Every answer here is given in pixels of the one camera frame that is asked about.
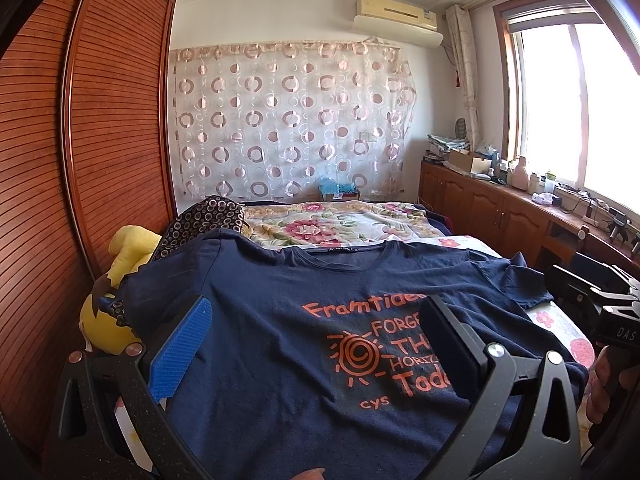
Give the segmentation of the person right hand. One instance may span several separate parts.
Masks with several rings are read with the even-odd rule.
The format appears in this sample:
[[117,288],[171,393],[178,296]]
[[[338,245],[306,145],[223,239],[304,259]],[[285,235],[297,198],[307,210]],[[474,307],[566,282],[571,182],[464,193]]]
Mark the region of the person right hand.
[[[606,346],[594,362],[589,374],[589,392],[586,400],[586,416],[593,424],[600,424],[611,404],[611,395],[606,386],[612,382],[612,364],[610,361],[610,347]],[[622,370],[617,375],[617,382],[627,391],[636,388],[639,380],[639,367],[634,366]]]

